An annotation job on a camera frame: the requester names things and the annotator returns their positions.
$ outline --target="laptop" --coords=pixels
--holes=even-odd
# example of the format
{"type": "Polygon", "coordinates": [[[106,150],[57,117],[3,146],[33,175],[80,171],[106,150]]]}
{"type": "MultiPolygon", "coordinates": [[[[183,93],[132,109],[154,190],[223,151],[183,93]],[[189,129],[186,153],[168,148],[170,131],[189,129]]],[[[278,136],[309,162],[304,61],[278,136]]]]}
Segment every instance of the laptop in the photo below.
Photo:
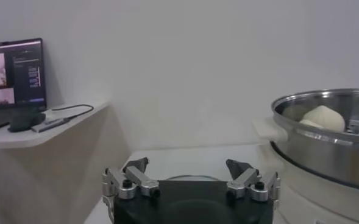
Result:
{"type": "Polygon", "coordinates": [[[46,109],[41,38],[0,43],[0,127],[27,110],[46,109]]]}

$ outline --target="white steamed bun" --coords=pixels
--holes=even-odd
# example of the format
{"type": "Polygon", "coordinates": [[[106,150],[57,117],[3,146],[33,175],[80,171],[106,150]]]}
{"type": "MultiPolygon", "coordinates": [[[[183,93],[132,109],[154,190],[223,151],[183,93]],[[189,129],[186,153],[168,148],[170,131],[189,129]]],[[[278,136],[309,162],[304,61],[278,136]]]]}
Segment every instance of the white steamed bun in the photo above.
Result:
{"type": "Polygon", "coordinates": [[[345,123],[342,115],[326,106],[316,107],[307,112],[302,119],[308,120],[329,130],[339,132],[344,131],[345,123]]]}

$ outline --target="white countertop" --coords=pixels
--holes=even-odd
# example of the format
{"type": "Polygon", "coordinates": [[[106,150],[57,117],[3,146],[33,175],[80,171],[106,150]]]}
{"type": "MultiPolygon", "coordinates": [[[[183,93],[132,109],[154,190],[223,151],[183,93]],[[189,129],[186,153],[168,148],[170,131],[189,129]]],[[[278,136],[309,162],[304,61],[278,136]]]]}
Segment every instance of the white countertop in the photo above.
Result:
{"type": "MultiPolygon", "coordinates": [[[[194,149],[152,150],[134,152],[129,160],[149,158],[145,174],[154,180],[164,180],[178,175],[207,175],[223,181],[231,180],[225,161],[234,159],[250,163],[253,167],[281,171],[283,164],[275,159],[268,145],[238,145],[225,147],[206,147],[194,149]]],[[[275,224],[286,224],[280,214],[275,212],[275,224]]],[[[100,200],[85,224],[111,224],[107,207],[100,200]]]]}

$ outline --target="pot handle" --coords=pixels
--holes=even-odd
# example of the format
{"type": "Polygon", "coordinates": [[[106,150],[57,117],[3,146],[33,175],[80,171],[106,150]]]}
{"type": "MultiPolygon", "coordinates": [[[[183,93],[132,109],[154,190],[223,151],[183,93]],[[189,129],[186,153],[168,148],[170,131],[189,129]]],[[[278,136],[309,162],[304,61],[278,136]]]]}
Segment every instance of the pot handle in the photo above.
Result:
{"type": "Polygon", "coordinates": [[[252,121],[252,127],[260,139],[273,142],[286,142],[288,132],[279,126],[272,117],[252,121]]]}

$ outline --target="pot rim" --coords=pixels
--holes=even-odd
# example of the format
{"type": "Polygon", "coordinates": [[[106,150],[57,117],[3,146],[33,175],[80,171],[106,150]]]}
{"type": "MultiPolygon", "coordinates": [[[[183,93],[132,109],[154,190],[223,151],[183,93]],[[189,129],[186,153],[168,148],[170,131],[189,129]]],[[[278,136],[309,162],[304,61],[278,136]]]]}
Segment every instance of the pot rim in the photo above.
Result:
{"type": "Polygon", "coordinates": [[[295,99],[304,99],[313,96],[339,96],[343,94],[348,95],[359,95],[359,89],[323,89],[323,90],[315,90],[315,91],[307,91],[302,93],[291,94],[288,96],[283,96],[271,104],[271,110],[274,113],[274,120],[277,124],[281,125],[282,127],[290,125],[295,128],[296,131],[302,135],[308,136],[310,138],[319,139],[322,141],[343,144],[343,145],[352,145],[352,144],[359,144],[359,135],[353,133],[346,133],[346,132],[337,132],[328,129],[321,129],[309,125],[304,125],[294,120],[288,119],[285,116],[282,116],[280,113],[276,112],[276,108],[281,105],[282,103],[289,102],[295,99]]]}

